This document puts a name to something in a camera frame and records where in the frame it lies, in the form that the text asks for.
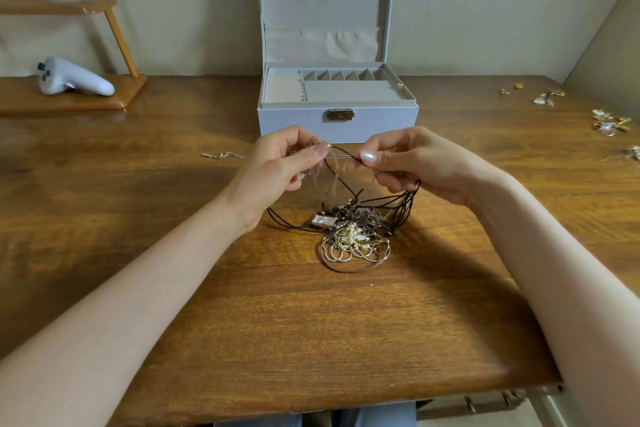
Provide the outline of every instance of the woman's right hand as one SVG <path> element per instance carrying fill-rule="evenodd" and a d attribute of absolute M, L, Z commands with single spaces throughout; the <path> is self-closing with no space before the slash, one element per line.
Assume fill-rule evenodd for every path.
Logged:
<path fill-rule="evenodd" d="M 468 205 L 483 182 L 504 175 L 473 152 L 420 126 L 374 135 L 356 155 L 379 171 L 378 183 L 391 192 L 415 189 L 419 179 L 429 192 L 460 205 Z"/>

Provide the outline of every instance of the jewelry box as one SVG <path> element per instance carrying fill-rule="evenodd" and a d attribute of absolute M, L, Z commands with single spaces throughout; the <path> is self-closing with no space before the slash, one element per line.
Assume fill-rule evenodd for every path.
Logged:
<path fill-rule="evenodd" d="M 415 124 L 386 63 L 392 0 L 259 0 L 260 133 L 299 124 L 335 143 Z"/>

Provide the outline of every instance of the hand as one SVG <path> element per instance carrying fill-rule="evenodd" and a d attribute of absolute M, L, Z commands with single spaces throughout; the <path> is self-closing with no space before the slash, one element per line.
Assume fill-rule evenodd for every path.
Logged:
<path fill-rule="evenodd" d="M 237 211 L 244 233 L 257 226 L 264 210 L 283 192 L 299 189 L 303 172 L 324 159 L 329 144 L 312 145 L 318 140 L 304 128 L 290 126 L 256 141 L 244 165 L 222 192 Z M 300 151 L 287 156 L 292 150 Z"/>
<path fill-rule="evenodd" d="M 374 135 L 356 155 L 380 171 L 378 183 L 391 192 L 421 186 L 453 204 L 468 205 L 470 195 L 485 180 L 500 175 L 497 167 L 432 131 L 416 126 Z M 389 171 L 403 171 L 394 176 Z"/>

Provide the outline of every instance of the wall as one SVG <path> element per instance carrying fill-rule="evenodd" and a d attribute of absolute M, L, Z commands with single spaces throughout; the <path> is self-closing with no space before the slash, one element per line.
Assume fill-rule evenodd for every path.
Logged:
<path fill-rule="evenodd" d="M 640 0 L 617 2 L 567 84 L 640 117 Z"/>
<path fill-rule="evenodd" d="M 261 72 L 257 0 L 118 0 L 147 74 Z M 616 0 L 394 0 L 388 61 L 399 74 L 543 74 L 564 80 Z M 0 18 L 0 75 L 55 54 L 124 71 L 103 17 Z"/>

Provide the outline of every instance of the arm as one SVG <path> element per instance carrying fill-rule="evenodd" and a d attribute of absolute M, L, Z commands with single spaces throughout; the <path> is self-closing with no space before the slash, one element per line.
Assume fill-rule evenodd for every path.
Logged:
<path fill-rule="evenodd" d="M 220 196 L 0 362 L 0 425 L 105 425 L 142 361 L 214 263 L 328 147 L 261 137 Z"/>
<path fill-rule="evenodd" d="M 640 300 L 520 183 L 425 128 L 375 135 L 363 163 L 398 192 L 422 187 L 468 206 L 529 301 L 556 363 L 594 426 L 640 424 Z"/>

